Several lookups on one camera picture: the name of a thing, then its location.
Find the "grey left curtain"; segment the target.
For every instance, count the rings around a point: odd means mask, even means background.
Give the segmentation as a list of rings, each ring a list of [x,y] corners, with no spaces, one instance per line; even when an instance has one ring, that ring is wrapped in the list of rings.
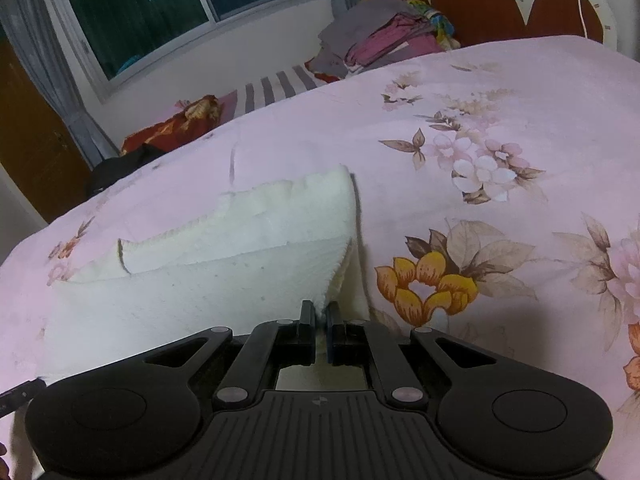
[[[89,167],[117,155],[91,117],[58,42],[44,0],[1,0],[1,25],[40,96],[62,119]]]

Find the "pink floral bed sheet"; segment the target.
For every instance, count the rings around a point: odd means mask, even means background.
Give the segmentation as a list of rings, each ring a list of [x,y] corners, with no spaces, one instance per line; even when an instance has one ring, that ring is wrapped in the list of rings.
[[[345,167],[369,314],[572,378],[614,416],[600,465],[639,474],[639,65],[577,37],[397,63],[233,119],[17,245],[1,385],[42,378],[54,286],[222,196]]]

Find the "brown wooden door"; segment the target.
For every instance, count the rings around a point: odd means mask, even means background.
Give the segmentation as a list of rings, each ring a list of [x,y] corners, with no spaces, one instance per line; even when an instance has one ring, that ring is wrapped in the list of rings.
[[[0,81],[1,165],[51,222],[85,201],[89,166],[5,39]]]

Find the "stack of folded clothes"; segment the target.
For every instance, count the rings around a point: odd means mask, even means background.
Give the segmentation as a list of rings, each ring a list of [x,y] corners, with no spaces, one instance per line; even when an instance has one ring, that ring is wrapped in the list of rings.
[[[319,41],[305,67],[325,82],[460,47],[448,18],[422,0],[361,0],[334,18]]]

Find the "window with white frame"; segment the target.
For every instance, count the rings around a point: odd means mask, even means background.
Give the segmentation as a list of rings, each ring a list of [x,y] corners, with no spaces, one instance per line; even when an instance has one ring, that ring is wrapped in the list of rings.
[[[208,35],[307,0],[52,0],[100,102]]]

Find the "red patterned blanket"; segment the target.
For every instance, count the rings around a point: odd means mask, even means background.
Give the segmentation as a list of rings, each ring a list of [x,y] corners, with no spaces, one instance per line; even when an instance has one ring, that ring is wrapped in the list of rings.
[[[182,109],[163,122],[139,130],[127,136],[120,154],[132,153],[142,146],[171,152],[181,148],[221,124],[224,103],[216,96],[203,96],[201,99],[183,105]]]

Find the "striped grey white pillow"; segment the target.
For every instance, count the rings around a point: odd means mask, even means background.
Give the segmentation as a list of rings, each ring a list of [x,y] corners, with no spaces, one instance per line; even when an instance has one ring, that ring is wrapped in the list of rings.
[[[318,79],[303,65],[294,65],[286,70],[280,70],[274,75],[248,82],[220,98],[219,102],[222,105],[220,122],[222,124],[230,122],[234,118],[325,84],[325,81]]]

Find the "black cloth on bed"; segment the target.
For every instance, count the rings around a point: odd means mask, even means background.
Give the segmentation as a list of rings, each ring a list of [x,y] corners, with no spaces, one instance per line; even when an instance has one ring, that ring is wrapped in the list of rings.
[[[165,152],[150,144],[143,144],[130,153],[105,159],[91,171],[86,188],[86,196],[91,198],[112,186],[122,178],[128,177],[138,169],[163,156]]]

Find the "white knitted garment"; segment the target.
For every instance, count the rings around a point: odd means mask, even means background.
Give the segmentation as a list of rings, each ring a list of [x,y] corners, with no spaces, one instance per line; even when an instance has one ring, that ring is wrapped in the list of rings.
[[[178,229],[119,240],[55,284],[38,372],[57,382],[215,326],[245,335],[304,301],[369,314],[345,167],[229,193]]]

